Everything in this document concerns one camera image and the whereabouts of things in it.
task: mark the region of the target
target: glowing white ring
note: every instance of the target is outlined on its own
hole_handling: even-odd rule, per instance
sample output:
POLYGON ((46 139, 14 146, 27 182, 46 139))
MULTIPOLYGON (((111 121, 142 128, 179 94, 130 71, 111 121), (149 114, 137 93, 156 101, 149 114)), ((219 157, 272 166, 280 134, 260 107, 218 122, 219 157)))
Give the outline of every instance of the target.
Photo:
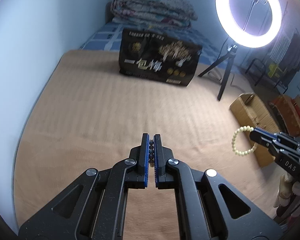
POLYGON ((250 48, 260 48, 276 37, 281 26, 282 12, 279 0, 268 2, 272 10, 272 24, 269 31, 260 36, 251 35, 238 26, 231 13, 230 0, 216 0, 217 14, 222 27, 235 42, 250 48))

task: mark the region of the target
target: black package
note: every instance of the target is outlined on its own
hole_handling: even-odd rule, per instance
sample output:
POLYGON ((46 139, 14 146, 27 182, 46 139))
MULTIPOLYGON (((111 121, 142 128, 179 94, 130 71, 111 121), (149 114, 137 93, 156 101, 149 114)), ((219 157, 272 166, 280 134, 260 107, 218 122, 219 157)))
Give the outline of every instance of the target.
POLYGON ((202 46, 150 31, 123 29, 120 72, 187 86, 197 68, 202 46))

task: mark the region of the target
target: pearl bracelet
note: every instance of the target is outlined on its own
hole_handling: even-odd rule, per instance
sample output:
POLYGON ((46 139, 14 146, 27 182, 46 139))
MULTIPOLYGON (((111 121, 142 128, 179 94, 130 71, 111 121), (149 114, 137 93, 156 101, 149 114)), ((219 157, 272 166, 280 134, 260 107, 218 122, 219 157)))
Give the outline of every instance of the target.
POLYGON ((232 151, 236 154, 236 155, 239 155, 239 156, 244 156, 244 155, 248 155, 249 153, 253 153, 256 148, 257 148, 257 143, 255 143, 253 145, 253 147, 250 149, 250 150, 247 150, 247 151, 244 151, 244 152, 241 152, 241 151, 238 151, 236 148, 235 148, 235 140, 237 138, 237 135, 240 133, 240 132, 245 132, 245 131, 248 131, 248 132, 252 132, 254 130, 253 127, 250 127, 249 125, 248 126, 241 126, 239 129, 237 129, 234 134, 233 134, 233 137, 232 137, 232 151))

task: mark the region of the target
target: mattress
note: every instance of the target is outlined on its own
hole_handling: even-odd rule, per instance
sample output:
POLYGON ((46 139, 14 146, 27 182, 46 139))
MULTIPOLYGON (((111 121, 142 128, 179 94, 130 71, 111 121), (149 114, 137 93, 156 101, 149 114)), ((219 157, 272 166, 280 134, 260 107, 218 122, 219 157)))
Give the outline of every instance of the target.
MULTIPOLYGON (((171 28, 148 28, 145 25, 129 25, 119 23, 107 23, 100 30, 94 33, 80 49, 89 50, 107 50, 119 51, 122 39, 122 30, 124 28, 133 28, 138 30, 151 30, 159 34, 165 34, 172 38, 183 41, 189 41, 202 46, 202 52, 199 58, 199 63, 211 65, 218 57, 219 49, 214 47, 211 42, 199 31, 193 28, 171 29, 171 28)), ((226 62, 221 63, 219 68, 226 68, 226 62)), ((239 73, 236 67, 233 67, 232 72, 239 73)))
MULTIPOLYGON (((207 66, 198 64, 197 73, 207 66)), ((23 132, 14 171, 18 224, 60 193, 86 169, 111 168, 141 143, 142 133, 159 133, 162 144, 191 168, 216 169, 268 215, 283 170, 259 168, 254 155, 231 150, 238 122, 229 105, 240 90, 194 77, 187 87, 125 76, 118 52, 74 50, 62 56, 23 132)), ((234 84, 252 89, 242 75, 234 84)), ((238 149, 250 148, 245 136, 238 149)), ((125 239, 179 239, 173 190, 157 190, 149 168, 147 189, 129 190, 125 239)))

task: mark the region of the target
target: metal screw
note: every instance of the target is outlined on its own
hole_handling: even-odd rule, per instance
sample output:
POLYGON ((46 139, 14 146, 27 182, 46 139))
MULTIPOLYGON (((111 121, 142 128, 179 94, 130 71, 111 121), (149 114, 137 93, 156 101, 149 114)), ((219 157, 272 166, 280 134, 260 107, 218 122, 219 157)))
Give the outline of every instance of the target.
POLYGON ((135 164, 135 160, 134 160, 134 159, 131 159, 131 158, 128 158, 128 159, 125 159, 125 160, 124 160, 124 163, 125 163, 126 165, 133 165, 133 164, 135 164))
POLYGON ((168 163, 170 165, 177 165, 179 163, 179 161, 177 159, 170 159, 170 160, 168 160, 168 163))
POLYGON ((88 170, 86 171, 86 174, 87 174, 88 176, 94 176, 94 175, 96 174, 96 169, 94 169, 94 168, 88 169, 88 170))
POLYGON ((217 175, 217 172, 214 170, 214 169, 208 169, 206 171, 206 174, 209 176, 209 177, 215 177, 217 175))

